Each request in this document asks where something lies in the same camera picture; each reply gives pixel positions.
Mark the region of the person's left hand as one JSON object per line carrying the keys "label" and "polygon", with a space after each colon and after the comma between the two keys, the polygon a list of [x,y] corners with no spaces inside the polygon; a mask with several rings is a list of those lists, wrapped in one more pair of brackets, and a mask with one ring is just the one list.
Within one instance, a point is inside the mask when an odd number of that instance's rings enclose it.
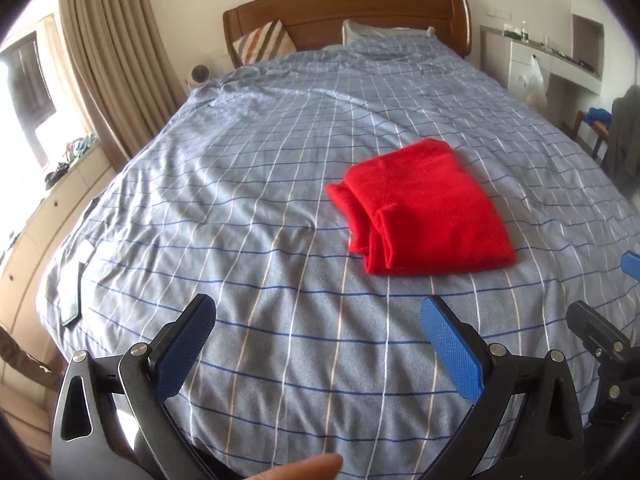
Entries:
{"label": "person's left hand", "polygon": [[248,480],[333,480],[340,473],[343,457],[326,453],[254,474]]}

